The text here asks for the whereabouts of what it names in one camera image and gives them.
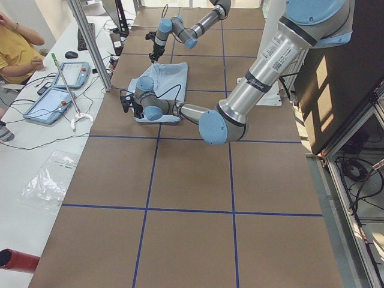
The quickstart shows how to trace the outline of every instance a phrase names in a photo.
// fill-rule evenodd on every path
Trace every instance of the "black panel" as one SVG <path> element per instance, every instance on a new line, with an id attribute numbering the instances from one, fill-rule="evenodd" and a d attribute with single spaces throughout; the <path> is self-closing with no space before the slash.
<path id="1" fill-rule="evenodd" d="M 295 88 L 314 154 L 356 120 L 384 79 L 383 15 L 384 1 L 356 0 L 351 41 L 308 52 Z"/>

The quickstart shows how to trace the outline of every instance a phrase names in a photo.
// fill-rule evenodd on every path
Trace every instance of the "white cloth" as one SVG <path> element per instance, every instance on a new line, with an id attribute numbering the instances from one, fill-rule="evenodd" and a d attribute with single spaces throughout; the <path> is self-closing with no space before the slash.
<path id="1" fill-rule="evenodd" d="M 188 64 L 186 62 L 180 64 L 152 64 L 141 76 L 149 76 L 154 81 L 154 92 L 159 97 L 168 89 L 174 87 L 164 94 L 160 99 L 184 101 L 185 87 L 187 86 Z M 138 78 L 132 79 L 128 91 L 134 92 Z M 145 116 L 143 119 L 135 118 L 137 122 L 179 122 L 180 118 L 173 115 L 163 115 L 160 119 L 149 121 Z"/>

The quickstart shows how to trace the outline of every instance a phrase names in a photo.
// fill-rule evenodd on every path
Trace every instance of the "tablet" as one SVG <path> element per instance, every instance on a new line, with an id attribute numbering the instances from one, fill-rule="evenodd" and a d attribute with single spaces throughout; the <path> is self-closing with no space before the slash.
<path id="1" fill-rule="evenodd" d="M 59 119 L 71 104 L 67 91 L 59 88 L 48 88 L 43 95 L 25 112 L 28 120 L 52 124 Z"/>
<path id="2" fill-rule="evenodd" d="M 80 89 L 89 76 L 90 66 L 88 62 L 63 62 L 60 68 L 68 86 L 72 89 Z M 59 73 L 53 80 L 52 86 L 66 89 Z"/>

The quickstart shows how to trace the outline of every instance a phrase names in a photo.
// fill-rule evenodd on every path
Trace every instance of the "white plastic bag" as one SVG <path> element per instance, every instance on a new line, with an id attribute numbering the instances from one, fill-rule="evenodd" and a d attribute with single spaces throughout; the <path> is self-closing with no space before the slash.
<path id="1" fill-rule="evenodd" d="M 79 155 L 54 151 L 23 188 L 20 201 L 28 206 L 57 213 L 64 200 Z"/>

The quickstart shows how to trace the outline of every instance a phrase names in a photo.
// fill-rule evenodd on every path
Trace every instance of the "white table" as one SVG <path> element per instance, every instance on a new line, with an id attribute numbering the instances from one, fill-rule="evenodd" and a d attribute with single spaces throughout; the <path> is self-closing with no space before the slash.
<path id="1" fill-rule="evenodd" d="M 96 35 L 100 32 L 96 42 L 103 58 L 109 56 L 110 53 L 114 53 L 109 32 L 103 29 L 104 24 L 109 19 L 109 17 L 88 18 L 89 22 L 95 23 Z M 110 23 L 112 24 L 111 21 L 107 22 L 106 28 L 109 27 Z M 55 53 L 59 63 L 71 60 L 88 61 L 91 69 L 95 68 L 87 50 L 78 52 L 79 57 L 77 59 L 65 59 L 64 54 L 68 50 L 77 52 L 77 23 L 75 20 L 68 26 L 50 53 Z M 31 80 L 57 72 L 50 53 L 44 60 L 46 66 L 44 71 L 37 71 Z M 107 64 L 108 61 L 109 57 L 104 60 L 104 63 Z M 83 88 L 75 91 L 75 94 L 79 95 L 88 87 L 95 76 L 97 74 L 91 73 Z M 36 100 L 39 97 L 37 89 L 35 85 L 28 86 L 18 95 L 17 99 Z M 100 79 L 97 79 L 86 92 L 86 95 L 94 101 L 88 112 L 94 118 L 96 118 L 100 108 L 104 92 Z M 15 107 L 21 112 L 25 112 L 30 107 L 30 104 L 19 103 L 28 102 L 17 102 L 18 105 L 15 105 Z M 86 112 L 91 101 L 84 96 L 80 96 L 76 103 L 82 112 Z M 73 105 L 65 113 L 68 119 L 72 119 L 75 114 Z M 9 108 L 2 120 L 12 122 L 20 119 L 23 119 L 22 115 Z M 31 148 L 58 138 L 88 133 L 91 126 L 92 123 L 88 119 L 81 119 L 76 123 L 76 132 L 74 133 L 69 121 L 64 117 L 61 117 L 53 125 L 44 125 L 32 121 L 7 124 L 7 127 L 14 133 L 15 138 L 10 142 L 6 142 L 6 144 Z M 0 211 L 2 215 L 0 218 L 0 250 L 10 248 L 38 256 L 42 254 L 56 215 L 26 206 L 20 203 L 17 198 L 23 187 L 37 174 L 39 168 L 53 151 L 60 150 L 81 155 L 87 138 L 86 136 L 63 140 L 31 151 L 0 145 L 0 166 L 2 167 L 0 175 Z M 0 269 L 0 287 L 25 288 L 28 287 L 31 278 L 32 274 Z"/>

